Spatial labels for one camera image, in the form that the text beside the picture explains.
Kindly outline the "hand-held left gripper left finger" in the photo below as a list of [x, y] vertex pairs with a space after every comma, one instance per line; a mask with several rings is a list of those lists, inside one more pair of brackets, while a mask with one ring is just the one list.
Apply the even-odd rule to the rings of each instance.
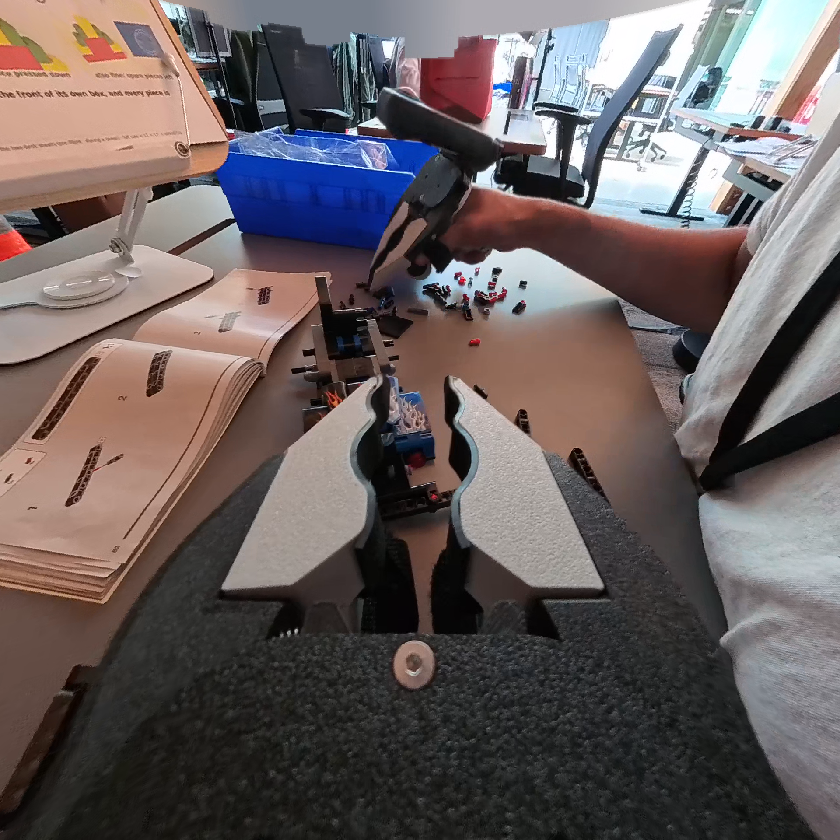
[[385, 576], [386, 536], [372, 477], [390, 382], [364, 381], [289, 447], [227, 577], [229, 599], [336, 606], [351, 631]]

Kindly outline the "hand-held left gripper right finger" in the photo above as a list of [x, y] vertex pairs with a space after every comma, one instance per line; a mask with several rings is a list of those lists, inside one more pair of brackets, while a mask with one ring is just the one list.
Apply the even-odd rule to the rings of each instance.
[[543, 449], [463, 380], [444, 381], [449, 464], [460, 480], [435, 564], [436, 634], [474, 634], [498, 603], [526, 613], [545, 600], [606, 592]]

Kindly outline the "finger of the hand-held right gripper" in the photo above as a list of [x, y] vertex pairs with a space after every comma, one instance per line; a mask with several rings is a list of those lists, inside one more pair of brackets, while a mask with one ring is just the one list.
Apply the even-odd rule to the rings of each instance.
[[396, 279], [428, 277], [432, 257], [428, 250], [435, 238], [432, 206], [425, 196], [404, 196], [378, 244], [365, 289], [377, 291]]

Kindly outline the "pile of small lego pieces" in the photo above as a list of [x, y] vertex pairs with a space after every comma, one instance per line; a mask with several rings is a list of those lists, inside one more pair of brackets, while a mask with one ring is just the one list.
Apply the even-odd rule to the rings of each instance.
[[427, 300], [426, 303], [403, 308], [396, 302], [393, 286], [373, 287], [369, 281], [359, 281], [355, 288], [367, 292], [377, 301], [374, 313], [381, 322], [386, 318], [398, 319], [405, 315], [413, 319], [427, 319], [432, 310], [457, 313], [463, 320], [472, 322], [476, 317], [488, 319], [495, 309], [507, 302], [510, 293], [510, 289], [502, 284], [502, 280], [508, 278], [501, 266], [490, 269], [484, 286], [480, 285], [480, 279], [479, 267], [472, 269], [469, 276], [459, 269], [454, 272], [452, 283], [434, 280], [421, 286], [421, 296]]

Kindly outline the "blue and black lego vehicle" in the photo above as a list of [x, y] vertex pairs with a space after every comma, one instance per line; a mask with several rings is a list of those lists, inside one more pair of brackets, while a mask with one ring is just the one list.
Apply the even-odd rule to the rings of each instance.
[[359, 390], [374, 375], [388, 384], [388, 413], [381, 426], [384, 463], [374, 473], [373, 486], [384, 520], [406, 518], [449, 508], [454, 492], [440, 490], [434, 482], [412, 486], [414, 468], [435, 459], [431, 424], [419, 392], [404, 392], [394, 376], [388, 349], [393, 341], [383, 339], [371, 309], [334, 310], [326, 276], [316, 276], [321, 323], [311, 329], [313, 347], [304, 351], [314, 364], [292, 369], [317, 386], [317, 398], [303, 409], [303, 432], [307, 433], [329, 412]]

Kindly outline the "person's right forearm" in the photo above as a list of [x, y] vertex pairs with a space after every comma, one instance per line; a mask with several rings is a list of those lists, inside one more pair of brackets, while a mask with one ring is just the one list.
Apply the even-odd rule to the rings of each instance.
[[712, 333], [752, 259], [748, 227], [650, 227], [539, 199], [529, 205], [531, 247], [645, 310]]

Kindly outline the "lego instruction booklet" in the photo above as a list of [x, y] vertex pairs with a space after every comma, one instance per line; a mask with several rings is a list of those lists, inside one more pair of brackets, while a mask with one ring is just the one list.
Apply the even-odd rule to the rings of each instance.
[[235, 269], [90, 347], [2, 456], [2, 587], [105, 603], [330, 281]]

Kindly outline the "person's right hand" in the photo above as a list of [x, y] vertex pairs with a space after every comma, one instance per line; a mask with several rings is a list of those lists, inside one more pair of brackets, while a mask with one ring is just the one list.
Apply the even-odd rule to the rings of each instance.
[[509, 195], [477, 187], [445, 231], [442, 243], [457, 260], [476, 266], [494, 251], [510, 253], [554, 245], [551, 217], [537, 198]]

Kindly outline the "red plastic container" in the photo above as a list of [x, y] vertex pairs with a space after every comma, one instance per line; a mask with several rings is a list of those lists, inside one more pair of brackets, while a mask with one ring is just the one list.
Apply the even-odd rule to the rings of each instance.
[[460, 38], [452, 57], [422, 58], [420, 99], [462, 122], [482, 123], [491, 111], [497, 45], [497, 38]]

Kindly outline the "blue plastic bin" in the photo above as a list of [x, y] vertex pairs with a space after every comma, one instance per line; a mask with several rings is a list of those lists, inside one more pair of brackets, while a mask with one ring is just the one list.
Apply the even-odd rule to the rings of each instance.
[[416, 141], [384, 142], [397, 171], [234, 154], [216, 176], [244, 234], [375, 249], [391, 215], [438, 150]]

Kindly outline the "clear plastic bag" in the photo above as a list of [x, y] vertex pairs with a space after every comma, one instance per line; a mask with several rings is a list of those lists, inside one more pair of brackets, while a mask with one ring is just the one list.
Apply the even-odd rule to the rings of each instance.
[[338, 133], [288, 134], [280, 129], [236, 132], [228, 144], [234, 154], [304, 163], [345, 165], [363, 170], [397, 171], [396, 158], [384, 142]]

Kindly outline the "black office chair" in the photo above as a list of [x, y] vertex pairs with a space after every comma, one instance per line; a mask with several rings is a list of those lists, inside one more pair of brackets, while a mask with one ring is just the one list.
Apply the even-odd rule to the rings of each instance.
[[[493, 173], [495, 183], [516, 195], [590, 208], [595, 199], [605, 153], [620, 122], [656, 69], [667, 60], [682, 29], [683, 25], [680, 24], [670, 30], [654, 33], [625, 81], [595, 119], [568, 106], [537, 102], [534, 108], [536, 116], [555, 121], [558, 130], [554, 157], [550, 159], [525, 153], [505, 155]], [[580, 168], [571, 163], [574, 139], [579, 128], [590, 129]]]
[[351, 116], [325, 45], [310, 45], [299, 27], [263, 24], [271, 64], [276, 72], [290, 133], [299, 130], [345, 133]]

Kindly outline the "person's white shirt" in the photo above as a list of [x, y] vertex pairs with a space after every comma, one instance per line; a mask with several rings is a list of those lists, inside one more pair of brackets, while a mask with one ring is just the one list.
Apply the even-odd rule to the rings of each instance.
[[838, 838], [838, 119], [749, 227], [752, 254], [676, 438], [752, 728], [814, 834]]

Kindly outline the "white document stand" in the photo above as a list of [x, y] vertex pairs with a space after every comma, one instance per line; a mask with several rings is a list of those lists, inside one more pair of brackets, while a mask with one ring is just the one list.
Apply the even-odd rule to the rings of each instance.
[[215, 171], [228, 153], [222, 143], [195, 148], [185, 166], [173, 161], [69, 173], [37, 171], [2, 178], [2, 214], [124, 193], [110, 244], [93, 255], [2, 283], [2, 364], [40, 358], [214, 278], [211, 269], [144, 245], [135, 245], [152, 187]]

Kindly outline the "printed instruction sheet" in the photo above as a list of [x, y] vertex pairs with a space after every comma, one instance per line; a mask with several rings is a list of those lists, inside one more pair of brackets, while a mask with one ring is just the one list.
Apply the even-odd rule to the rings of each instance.
[[173, 161], [226, 141], [159, 2], [1, 2], [2, 178]]

